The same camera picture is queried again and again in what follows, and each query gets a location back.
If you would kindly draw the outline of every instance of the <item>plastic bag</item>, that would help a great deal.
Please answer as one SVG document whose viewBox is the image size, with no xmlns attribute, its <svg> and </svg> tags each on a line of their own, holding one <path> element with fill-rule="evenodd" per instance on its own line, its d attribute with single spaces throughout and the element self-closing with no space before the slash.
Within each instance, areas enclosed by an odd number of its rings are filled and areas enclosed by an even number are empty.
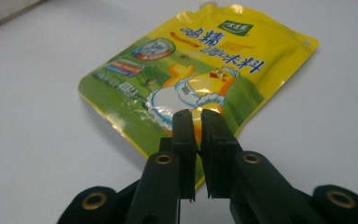
<svg viewBox="0 0 358 224">
<path fill-rule="evenodd" d="M 192 112 L 198 141 L 204 108 L 221 113 L 238 135 L 317 46 L 250 8 L 207 5 L 177 14 L 82 78 L 78 89 L 148 157 L 182 109 Z"/>
</svg>

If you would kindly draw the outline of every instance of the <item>logo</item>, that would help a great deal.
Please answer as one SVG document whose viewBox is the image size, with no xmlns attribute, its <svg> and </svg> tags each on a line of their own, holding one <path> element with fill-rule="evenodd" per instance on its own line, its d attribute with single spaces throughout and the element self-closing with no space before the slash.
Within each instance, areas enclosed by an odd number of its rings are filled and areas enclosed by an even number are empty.
<svg viewBox="0 0 358 224">
<path fill-rule="evenodd" d="M 142 61 L 152 61 L 164 58 L 175 52 L 175 45 L 168 39 L 155 39 L 133 52 L 133 55 Z"/>
<path fill-rule="evenodd" d="M 228 31 L 234 35 L 245 36 L 254 27 L 251 24 L 239 23 L 235 21 L 225 21 L 218 26 L 220 29 Z"/>
</svg>

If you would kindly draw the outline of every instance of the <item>white table surface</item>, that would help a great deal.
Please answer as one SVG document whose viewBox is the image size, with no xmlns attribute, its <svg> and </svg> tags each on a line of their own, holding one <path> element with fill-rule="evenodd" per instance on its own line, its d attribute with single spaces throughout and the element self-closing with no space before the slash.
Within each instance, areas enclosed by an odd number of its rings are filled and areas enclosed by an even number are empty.
<svg viewBox="0 0 358 224">
<path fill-rule="evenodd" d="M 219 1 L 262 11 L 321 44 L 245 125 L 297 189 L 358 193 L 358 0 Z M 51 0 L 0 26 L 0 223 L 56 223 L 82 190 L 117 191 L 145 159 L 80 99 L 78 81 L 191 0 Z M 228 200 L 182 202 L 181 223 L 233 223 Z"/>
</svg>

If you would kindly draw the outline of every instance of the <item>seasoning packet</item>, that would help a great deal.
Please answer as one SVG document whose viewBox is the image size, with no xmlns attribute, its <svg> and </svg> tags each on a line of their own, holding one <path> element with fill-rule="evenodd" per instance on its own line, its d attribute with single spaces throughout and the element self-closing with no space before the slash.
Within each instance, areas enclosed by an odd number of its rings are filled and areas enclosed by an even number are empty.
<svg viewBox="0 0 358 224">
<path fill-rule="evenodd" d="M 247 7 L 207 5 L 180 12 L 83 77 L 78 90 L 145 157 L 170 136 L 172 115 L 222 114 L 238 135 L 318 47 L 303 35 Z M 196 182 L 204 180 L 197 160 Z"/>
</svg>

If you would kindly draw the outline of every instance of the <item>chicken illustration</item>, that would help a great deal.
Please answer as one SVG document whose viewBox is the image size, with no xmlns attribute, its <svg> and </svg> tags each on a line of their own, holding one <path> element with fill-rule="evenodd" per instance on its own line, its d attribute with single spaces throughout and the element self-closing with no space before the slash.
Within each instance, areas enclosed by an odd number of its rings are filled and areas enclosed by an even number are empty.
<svg viewBox="0 0 358 224">
<path fill-rule="evenodd" d="M 235 69 L 223 66 L 222 69 L 194 75 L 194 65 L 184 66 L 179 63 L 171 65 L 168 70 L 172 77 L 160 89 L 150 92 L 146 98 L 148 112 L 160 126 L 171 131 L 172 115 L 177 111 L 189 109 L 199 141 L 202 109 L 222 113 L 225 94 L 235 77 L 240 74 Z"/>
</svg>

